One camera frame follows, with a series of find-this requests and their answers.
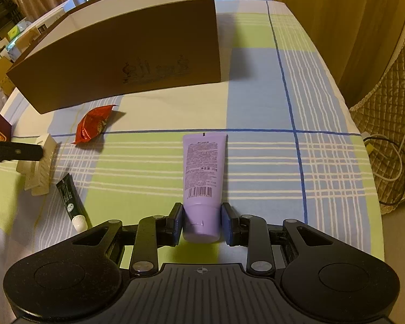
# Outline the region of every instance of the bed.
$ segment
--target bed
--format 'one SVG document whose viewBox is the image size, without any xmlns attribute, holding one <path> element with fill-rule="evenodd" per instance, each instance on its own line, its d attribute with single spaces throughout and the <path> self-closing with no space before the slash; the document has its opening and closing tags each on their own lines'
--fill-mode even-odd
<svg viewBox="0 0 405 324">
<path fill-rule="evenodd" d="M 14 317 L 2 291 L 16 261 L 76 233 L 54 187 L 71 173 L 89 224 L 136 224 L 182 199 L 182 136 L 228 134 L 223 200 L 240 214 L 296 218 L 383 259 L 377 192 L 363 140 L 311 40 L 280 2 L 216 1 L 223 81 L 105 98 L 39 115 L 15 90 L 2 110 L 13 140 L 57 141 L 50 193 L 24 191 L 16 162 L 0 163 L 0 324 Z M 115 104 L 103 135 L 72 144 L 92 108 Z M 127 248 L 122 267 L 130 261 Z M 245 262 L 225 243 L 159 249 L 159 261 Z"/>
</svg>

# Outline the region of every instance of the black tube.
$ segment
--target black tube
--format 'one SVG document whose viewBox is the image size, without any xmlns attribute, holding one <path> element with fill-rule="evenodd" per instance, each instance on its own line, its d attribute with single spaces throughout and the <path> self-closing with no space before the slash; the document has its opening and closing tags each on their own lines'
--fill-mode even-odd
<svg viewBox="0 0 405 324">
<path fill-rule="evenodd" d="M 87 221 L 82 214 L 82 206 L 80 205 L 72 176 L 69 173 L 66 174 L 56 186 L 76 231 L 78 233 L 86 231 L 88 229 Z"/>
</svg>

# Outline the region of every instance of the red snack packet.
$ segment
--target red snack packet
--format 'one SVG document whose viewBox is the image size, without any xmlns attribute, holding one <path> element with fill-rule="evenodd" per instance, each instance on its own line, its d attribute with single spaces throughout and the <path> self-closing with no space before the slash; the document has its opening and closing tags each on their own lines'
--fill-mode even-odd
<svg viewBox="0 0 405 324">
<path fill-rule="evenodd" d="M 114 106 L 117 105 L 96 107 L 90 110 L 79 122 L 75 142 L 72 144 L 86 143 L 98 136 L 104 130 Z"/>
</svg>

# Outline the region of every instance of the white tube cap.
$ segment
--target white tube cap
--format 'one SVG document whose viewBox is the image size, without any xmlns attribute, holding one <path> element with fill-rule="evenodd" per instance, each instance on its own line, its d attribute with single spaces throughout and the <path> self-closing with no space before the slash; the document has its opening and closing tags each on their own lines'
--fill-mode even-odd
<svg viewBox="0 0 405 324">
<path fill-rule="evenodd" d="M 76 215 L 75 217 L 73 217 L 72 224 L 78 233 L 82 233 L 89 228 L 89 226 L 87 225 L 87 221 L 85 220 L 85 216 L 83 215 Z"/>
</svg>

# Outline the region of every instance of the purple tube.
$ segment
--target purple tube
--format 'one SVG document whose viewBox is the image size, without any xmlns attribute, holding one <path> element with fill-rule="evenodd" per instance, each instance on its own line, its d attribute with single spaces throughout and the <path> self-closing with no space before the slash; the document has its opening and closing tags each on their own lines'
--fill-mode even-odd
<svg viewBox="0 0 405 324">
<path fill-rule="evenodd" d="M 225 133 L 183 136 L 183 237 L 193 243 L 219 240 Z"/>
</svg>

